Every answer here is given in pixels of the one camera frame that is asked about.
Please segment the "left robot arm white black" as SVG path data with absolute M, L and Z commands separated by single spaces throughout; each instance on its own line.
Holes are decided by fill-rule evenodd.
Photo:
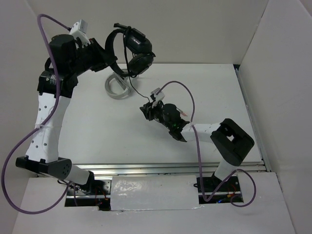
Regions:
M 25 156 L 16 159 L 16 166 L 28 171 L 70 181 L 84 194 L 91 194 L 103 183 L 94 173 L 59 156 L 59 136 L 78 76 L 91 70 L 105 69 L 110 55 L 95 38 L 83 45 L 69 34 L 54 36 L 49 42 L 53 57 L 48 58 L 39 77 L 39 107 L 30 146 Z

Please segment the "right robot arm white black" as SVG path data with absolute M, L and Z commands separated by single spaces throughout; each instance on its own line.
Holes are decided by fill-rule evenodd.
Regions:
M 218 191 L 229 186 L 228 175 L 237 169 L 254 146 L 254 140 L 232 119 L 221 123 L 194 124 L 185 121 L 174 104 L 157 105 L 146 103 L 140 107 L 148 121 L 155 120 L 169 130 L 173 139 L 181 142 L 195 141 L 212 143 L 222 156 L 213 174 L 212 185 Z

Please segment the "black headphones with cable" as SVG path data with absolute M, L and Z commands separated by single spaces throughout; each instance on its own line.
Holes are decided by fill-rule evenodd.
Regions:
M 125 26 L 119 23 L 114 24 L 116 28 L 111 32 L 105 42 L 105 51 L 112 56 L 109 67 L 113 73 L 105 81 L 105 91 L 107 95 L 113 99 L 123 99 L 128 96 L 136 88 L 132 85 L 132 79 L 136 79 L 139 75 L 148 70 L 156 57 L 152 51 L 152 43 L 139 30 Z M 124 58 L 126 68 L 121 69 L 117 63 L 117 57 L 114 51 L 114 41 L 118 34 L 122 34 Z M 116 80 L 123 92 L 114 93 L 110 88 L 110 82 Z

